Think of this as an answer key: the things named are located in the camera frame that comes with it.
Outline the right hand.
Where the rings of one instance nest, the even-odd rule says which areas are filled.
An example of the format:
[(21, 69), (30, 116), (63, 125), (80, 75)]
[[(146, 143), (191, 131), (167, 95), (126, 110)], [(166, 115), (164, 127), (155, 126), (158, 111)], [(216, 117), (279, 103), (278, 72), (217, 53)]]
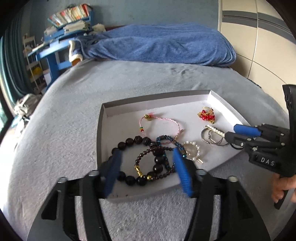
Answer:
[(279, 174), (276, 174), (276, 173), (273, 174), (271, 197), (275, 203), (277, 203), (279, 200), (283, 198), (285, 190), (290, 190), (290, 189), (294, 191), (290, 201), (293, 203), (296, 203), (295, 188), (296, 188), (296, 175), (293, 175), (292, 177), (280, 177)]

